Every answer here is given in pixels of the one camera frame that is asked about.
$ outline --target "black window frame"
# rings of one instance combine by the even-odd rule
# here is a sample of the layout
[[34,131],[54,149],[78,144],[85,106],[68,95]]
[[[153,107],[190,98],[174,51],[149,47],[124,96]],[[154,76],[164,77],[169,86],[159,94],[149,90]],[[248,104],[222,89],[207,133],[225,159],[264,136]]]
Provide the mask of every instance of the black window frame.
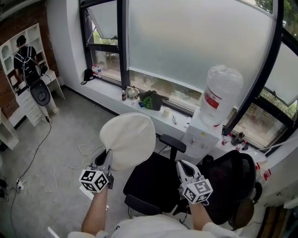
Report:
[[[109,78],[101,78],[101,80],[121,87],[122,90],[125,90],[126,87],[130,86],[130,77],[129,77],[129,69],[127,67],[127,49],[126,45],[126,21],[127,21],[127,12],[128,12],[128,0],[116,0],[117,4],[117,33],[118,33],[118,45],[103,45],[103,44],[95,44],[93,41],[93,35],[90,37],[92,31],[92,21],[90,17],[88,17],[87,7],[91,7],[94,5],[98,5],[105,2],[110,2],[113,0],[85,0],[80,4],[80,22],[81,22],[81,32],[82,32],[82,40],[84,44],[84,53],[86,58],[87,67],[91,68],[92,65],[92,54],[95,51],[105,51],[111,53],[119,54],[120,59],[120,74],[121,74],[121,82],[109,79]],[[236,132],[233,130],[240,119],[244,116],[247,109],[253,103],[258,107],[262,108],[270,115],[279,120],[286,127],[285,131],[275,138],[268,147],[272,145],[276,145],[286,141],[297,129],[298,127],[298,119],[293,121],[290,119],[283,111],[281,111],[278,107],[273,105],[264,97],[260,96],[261,91],[264,89],[266,81],[268,80],[270,73],[273,69],[273,66],[276,62],[278,52],[280,50],[281,43],[286,44],[297,56],[298,56],[298,41],[283,28],[283,18],[284,18],[284,0],[275,0],[274,3],[274,14],[276,17],[275,27],[272,32],[271,42],[269,42],[269,47],[266,53],[266,57],[263,61],[257,79],[255,80],[253,86],[251,87],[249,93],[246,95],[243,103],[239,107],[238,111],[233,114],[231,119],[228,121],[226,125],[223,126],[223,135],[228,135],[230,133],[235,134]],[[188,116],[193,116],[194,112],[190,109],[182,107],[178,104],[175,104],[170,101],[164,101],[163,104],[167,107],[170,107],[173,110],[176,110],[180,113],[183,113]],[[272,148],[270,151],[266,147],[259,145],[249,138],[246,138],[248,144],[256,149],[262,149],[261,152],[266,153],[265,155],[268,157],[274,151],[276,151],[278,147]]]

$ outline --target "brick wall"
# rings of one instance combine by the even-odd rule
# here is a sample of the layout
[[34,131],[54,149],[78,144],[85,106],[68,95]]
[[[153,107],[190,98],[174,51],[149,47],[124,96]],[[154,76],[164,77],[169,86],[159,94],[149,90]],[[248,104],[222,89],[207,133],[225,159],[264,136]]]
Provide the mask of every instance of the brick wall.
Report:
[[[0,21],[0,45],[27,29],[28,27],[39,23],[41,31],[41,39],[47,63],[56,75],[59,75],[52,45],[49,40],[49,32],[47,26],[47,9],[44,1],[37,2],[20,11],[14,13],[8,18]],[[6,75],[0,62],[0,107],[4,115],[9,118],[13,112],[19,107],[15,100],[14,93],[7,81]]]

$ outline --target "large water jug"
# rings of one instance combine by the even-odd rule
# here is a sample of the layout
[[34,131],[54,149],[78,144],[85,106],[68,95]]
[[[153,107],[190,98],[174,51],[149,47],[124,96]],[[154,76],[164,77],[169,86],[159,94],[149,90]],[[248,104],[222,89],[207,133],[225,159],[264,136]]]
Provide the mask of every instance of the large water jug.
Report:
[[223,123],[232,111],[241,92],[243,78],[235,69],[216,65],[208,71],[206,85],[199,118],[207,126],[216,126]]

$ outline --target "frosted glass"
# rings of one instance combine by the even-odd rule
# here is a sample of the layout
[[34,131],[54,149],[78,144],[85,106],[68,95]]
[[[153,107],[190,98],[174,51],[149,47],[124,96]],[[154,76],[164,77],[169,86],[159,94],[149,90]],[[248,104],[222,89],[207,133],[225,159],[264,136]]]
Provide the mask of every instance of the frosted glass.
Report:
[[278,57],[265,87],[275,91],[287,105],[298,98],[297,78],[298,57],[284,43],[281,43]]
[[118,35],[116,1],[88,7],[88,12],[101,38],[111,39]]
[[237,69],[245,98],[264,60],[272,18],[235,0],[130,0],[129,68],[202,92],[208,70]]

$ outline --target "concrete floor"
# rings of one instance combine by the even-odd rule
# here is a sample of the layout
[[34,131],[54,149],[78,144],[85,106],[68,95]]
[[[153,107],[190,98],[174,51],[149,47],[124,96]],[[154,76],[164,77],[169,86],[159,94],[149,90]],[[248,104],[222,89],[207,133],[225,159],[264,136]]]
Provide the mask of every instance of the concrete floor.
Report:
[[[58,116],[51,116],[52,130],[48,138],[39,148],[35,160],[22,178],[29,180],[31,177],[29,194],[21,191],[17,195],[13,208],[13,221],[18,237],[45,237],[52,238],[47,231],[50,226],[61,238],[67,237],[71,231],[79,231],[83,219],[90,206],[91,200],[79,189],[78,181],[81,169],[73,170],[63,165],[56,169],[57,190],[54,181],[54,168],[58,162],[79,167],[82,155],[79,145],[85,144],[86,153],[93,151],[102,142],[99,139],[99,131],[102,126],[112,119],[114,115],[90,103],[68,89],[63,90],[66,100],[54,95],[54,100],[60,108]],[[5,176],[11,186],[16,179],[29,166],[35,150],[49,131],[49,124],[40,122],[33,127],[25,120],[17,129],[20,142],[13,151],[2,153],[3,165],[0,169],[0,178]],[[164,144],[157,141],[155,151],[158,152]],[[87,156],[83,168],[92,162],[94,155]],[[124,185],[133,169],[123,172],[113,172],[115,181],[113,190],[109,190],[106,231],[109,237],[115,226],[128,217],[128,208],[124,204]],[[46,189],[52,193],[46,193],[42,187],[42,181]],[[6,237],[14,237],[10,208],[14,198],[14,192],[10,194],[10,201],[6,203],[0,199],[0,232]],[[185,214],[179,214],[175,218],[184,218]],[[186,219],[186,225],[192,227],[190,216]],[[245,230],[246,237],[256,233],[259,227],[254,225]]]

